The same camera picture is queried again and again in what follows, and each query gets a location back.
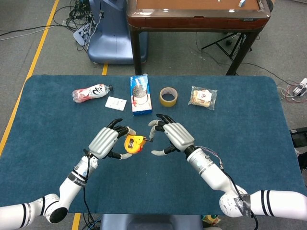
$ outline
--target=roll of tape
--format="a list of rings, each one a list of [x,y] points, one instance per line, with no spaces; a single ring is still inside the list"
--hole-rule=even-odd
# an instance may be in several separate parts
[[[164,94],[171,94],[171,95],[174,96],[174,99],[171,100],[171,101],[167,101],[167,100],[163,99],[163,97],[162,97]],[[176,104],[177,98],[178,98],[178,93],[174,88],[166,87],[166,88],[163,88],[160,91],[160,102],[165,107],[174,106]]]

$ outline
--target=blue table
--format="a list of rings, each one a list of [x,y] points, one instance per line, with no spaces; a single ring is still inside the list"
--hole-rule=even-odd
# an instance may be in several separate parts
[[[75,103],[71,92],[112,84],[104,98]],[[98,131],[122,117],[138,134],[149,135],[156,113],[170,115],[224,162],[225,170],[248,192],[292,190],[306,194],[274,81],[264,76],[149,76],[153,115],[133,116],[128,76],[32,76],[0,158],[0,206],[59,194],[59,186]],[[188,105],[191,86],[217,89],[215,111]],[[164,87],[178,91],[174,107],[158,100]],[[127,100],[124,112],[105,108],[108,96]],[[114,151],[125,153],[124,139]],[[213,191],[183,153],[156,157],[169,146],[157,133],[143,152],[127,160],[99,162],[87,185],[94,213],[221,214],[220,191]],[[86,212],[80,192],[70,212]]]

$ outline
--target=blue and white box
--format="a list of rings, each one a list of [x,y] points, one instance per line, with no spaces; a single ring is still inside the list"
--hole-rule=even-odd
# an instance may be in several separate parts
[[[130,77],[130,94],[133,115],[152,113],[152,101],[147,74]]]

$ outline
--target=gray carpet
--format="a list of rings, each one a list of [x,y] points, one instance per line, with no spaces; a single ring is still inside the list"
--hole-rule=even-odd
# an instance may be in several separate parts
[[[69,0],[60,1],[58,8],[68,5]],[[42,0],[1,0],[0,33],[45,25],[53,1]],[[68,15],[68,9],[57,14],[61,22]],[[267,68],[284,80],[300,82],[306,77],[307,65],[307,4],[292,0],[277,0],[272,17],[260,34],[260,40],[253,45],[245,62]],[[43,32],[0,42],[0,136],[10,118],[24,79],[32,63]],[[8,34],[6,38],[22,33]],[[199,47],[221,38],[222,34],[198,33]],[[216,46],[208,48],[206,53],[198,51],[195,45],[195,33],[150,33],[149,57],[144,64],[144,72],[153,75],[223,75],[230,61]],[[85,52],[76,50],[72,33],[64,28],[49,30],[42,53],[38,59],[34,74],[101,74],[102,65],[90,62]],[[112,65],[109,75],[134,74],[133,66]],[[254,66],[242,64],[238,69],[241,75],[267,75],[276,83],[281,81],[270,73]],[[289,129],[307,126],[307,107],[305,104],[282,102]],[[254,222],[249,218],[221,217],[219,226],[223,230],[253,229]],[[260,230],[307,229],[307,223],[298,220],[258,217]],[[50,225],[38,217],[28,230],[71,229],[73,214],[57,225]]]

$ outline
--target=table leg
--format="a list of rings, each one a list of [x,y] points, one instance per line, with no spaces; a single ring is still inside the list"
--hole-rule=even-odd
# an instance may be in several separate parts
[[[133,54],[135,74],[142,75],[139,31],[132,30],[130,32],[130,35],[131,35],[131,45],[132,45],[132,54]]]
[[[235,60],[232,62],[231,66],[229,67],[228,72],[226,75],[235,75],[236,70],[239,68],[241,62],[243,61],[245,55],[251,48],[252,44],[256,40],[257,36],[259,35],[260,32],[251,32],[251,33],[246,33],[246,38],[244,40],[243,45],[238,51],[238,54],[236,55]]]

